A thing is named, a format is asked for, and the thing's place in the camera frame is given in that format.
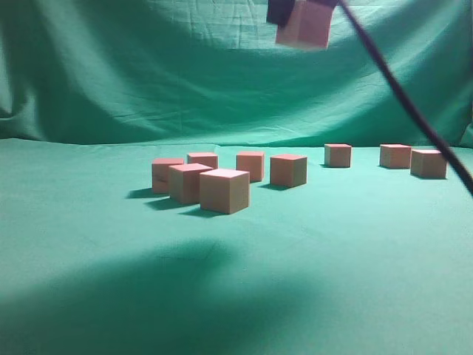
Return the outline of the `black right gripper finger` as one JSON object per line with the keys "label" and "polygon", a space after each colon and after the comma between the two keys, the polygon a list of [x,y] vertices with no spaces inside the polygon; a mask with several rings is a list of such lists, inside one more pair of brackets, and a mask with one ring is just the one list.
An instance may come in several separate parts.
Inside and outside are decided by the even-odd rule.
{"label": "black right gripper finger", "polygon": [[295,2],[295,0],[269,0],[267,23],[285,27],[289,22]]}
{"label": "black right gripper finger", "polygon": [[322,6],[335,8],[338,4],[338,0],[310,0],[311,2],[315,2],[317,4],[321,4]]}

